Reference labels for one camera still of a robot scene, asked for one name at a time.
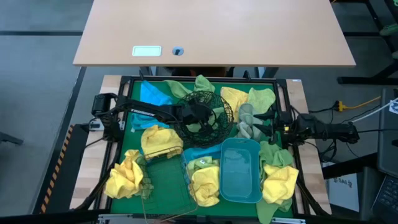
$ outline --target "black wire basket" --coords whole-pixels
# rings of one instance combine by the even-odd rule
[[[233,127],[233,111],[231,106],[220,95],[210,91],[194,91],[184,96],[178,104],[192,105],[200,103],[211,111],[208,121],[197,124],[177,124],[174,130],[191,147],[210,147],[223,142]]]

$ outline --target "yellow cable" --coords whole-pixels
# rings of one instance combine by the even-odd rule
[[[367,101],[367,102],[365,102],[365,103],[361,103],[360,105],[352,106],[352,107],[346,106],[346,105],[343,104],[342,101],[339,101],[339,111],[342,112],[343,110],[353,110],[353,109],[357,109],[357,108],[360,108],[360,107],[362,107],[362,106],[365,106],[365,105],[367,105],[367,104],[370,104],[370,103],[372,103],[373,101],[376,101],[376,100],[379,100],[379,99],[380,99],[380,96],[376,97],[376,98],[373,99],[373,100],[369,100],[369,101]]]

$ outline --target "white label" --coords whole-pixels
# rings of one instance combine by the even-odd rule
[[[390,104],[390,112],[398,114],[398,102],[393,102]]]
[[[161,46],[134,46],[132,56],[134,57],[159,57],[162,55]]]
[[[134,110],[134,109],[131,109],[131,112],[139,113],[139,114],[143,114],[143,115],[148,115],[148,116],[155,116],[154,114],[151,114],[151,113],[148,113],[148,112],[139,111],[139,110]]]

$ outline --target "gray floor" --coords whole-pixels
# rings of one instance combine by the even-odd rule
[[[392,22],[382,1],[373,1],[384,24]],[[0,30],[83,30],[92,0],[3,0],[0,2]],[[344,31],[376,30],[365,6],[334,4]],[[20,137],[23,146],[0,144],[0,216],[26,214],[35,200],[46,162],[52,153],[55,133],[72,92],[78,68],[72,65],[79,37],[0,37],[0,131]],[[355,68],[281,68],[276,78],[303,81],[311,110],[330,107],[335,100],[357,105],[379,96],[381,86],[341,86],[341,75],[371,76],[392,62],[385,43],[378,38],[348,38]],[[241,77],[248,69],[238,68]],[[72,123],[90,118],[95,94],[103,75],[137,75],[137,68],[88,68],[76,103]],[[335,113],[335,122],[372,108]],[[317,115],[330,120],[330,112]],[[378,116],[357,123],[359,130],[378,127]],[[321,151],[328,142],[317,142]],[[376,133],[361,135],[352,150],[357,155],[376,151]],[[337,161],[352,159],[344,144],[338,145]]]

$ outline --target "orange warning stripe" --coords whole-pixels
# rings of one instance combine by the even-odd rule
[[[52,173],[52,179],[50,180],[50,185],[47,188],[46,195],[44,196],[44,201],[43,201],[43,204],[41,206],[42,211],[39,212],[39,213],[45,213],[45,210],[47,209],[47,205],[50,202],[50,196],[51,196],[51,193],[52,193],[52,189],[54,188],[55,181],[57,179],[58,173],[60,172],[62,160],[63,160],[63,157],[65,156],[66,151],[67,151],[67,147],[68,147],[68,144],[69,144],[70,136],[72,135],[73,127],[74,127],[74,125],[71,125],[69,127],[69,130],[68,130],[68,133],[67,133],[67,137],[66,137],[65,141],[63,142],[63,146],[62,146],[62,150],[61,150],[61,153],[60,153],[60,157],[58,158],[57,164],[55,165],[54,172]]]

